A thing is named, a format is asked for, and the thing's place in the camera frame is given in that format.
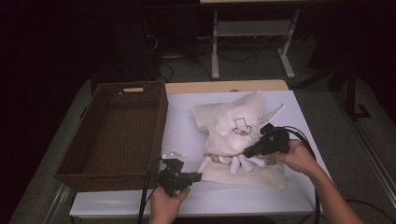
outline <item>white tabletop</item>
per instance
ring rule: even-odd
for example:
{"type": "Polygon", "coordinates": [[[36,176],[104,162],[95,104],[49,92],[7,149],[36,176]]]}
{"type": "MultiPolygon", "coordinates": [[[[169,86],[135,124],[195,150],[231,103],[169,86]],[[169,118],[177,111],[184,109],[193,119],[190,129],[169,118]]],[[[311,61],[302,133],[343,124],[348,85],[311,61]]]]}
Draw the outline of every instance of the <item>white tabletop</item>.
{"type": "MultiPolygon", "coordinates": [[[[168,94],[168,115],[163,136],[163,153],[173,149],[186,154],[182,172],[196,172],[203,159],[207,135],[195,125],[191,107],[211,103],[230,103],[249,92],[168,94]]],[[[327,168],[318,152],[304,115],[292,91],[263,91],[265,110],[286,105],[271,122],[292,126],[308,138],[319,165],[327,168]]],[[[181,205],[180,217],[235,216],[280,213],[308,213],[315,210],[314,187],[302,174],[285,166],[287,189],[270,189],[209,182],[193,183],[191,193],[181,205]]],[[[70,215],[73,217],[134,217],[140,205],[141,190],[78,193],[70,215]]],[[[149,215],[149,204],[145,215],[149,215]]]]}

